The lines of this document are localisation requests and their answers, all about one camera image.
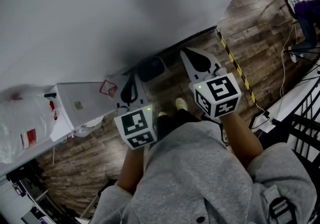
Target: red label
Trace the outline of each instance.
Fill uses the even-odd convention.
[[[31,148],[37,143],[36,129],[28,130],[26,132],[26,136],[28,137],[29,148]]]
[[[50,107],[51,107],[52,111],[55,110],[55,104],[54,104],[54,102],[51,101],[51,100],[50,100]],[[57,119],[58,119],[57,112],[54,111],[54,120],[57,120]]]

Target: white plastic bag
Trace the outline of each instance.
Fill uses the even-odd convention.
[[[0,162],[13,163],[35,144],[49,138],[55,111],[43,94],[0,102]]]

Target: black pants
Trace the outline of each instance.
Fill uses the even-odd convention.
[[[173,117],[162,115],[157,118],[157,140],[161,141],[173,130],[185,123],[200,122],[198,118],[184,109],[178,110]]]

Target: shoe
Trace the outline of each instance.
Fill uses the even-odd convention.
[[[292,46],[288,46],[288,51],[292,50]],[[290,59],[293,63],[297,63],[297,56],[290,53]]]
[[[161,116],[167,116],[168,114],[166,112],[163,112],[161,111],[159,114],[158,114],[158,117],[161,117]]]
[[[297,56],[290,53],[290,59],[293,63],[297,63]]]
[[[175,107],[177,110],[188,111],[188,104],[183,98],[177,98],[175,100]]]

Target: person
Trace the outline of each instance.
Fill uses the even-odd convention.
[[[303,57],[318,44],[314,23],[320,28],[320,0],[298,2],[294,5],[294,12],[305,37],[305,41],[288,47],[288,51],[293,53],[290,55],[291,60],[296,63],[297,55]]]
[[[182,98],[176,106],[174,117],[158,118],[160,141],[145,170],[144,149],[127,151],[90,224],[307,223],[316,189],[286,143],[264,151],[241,117],[229,113],[220,119],[232,153],[217,124],[192,116]],[[284,213],[272,220],[271,211]]]

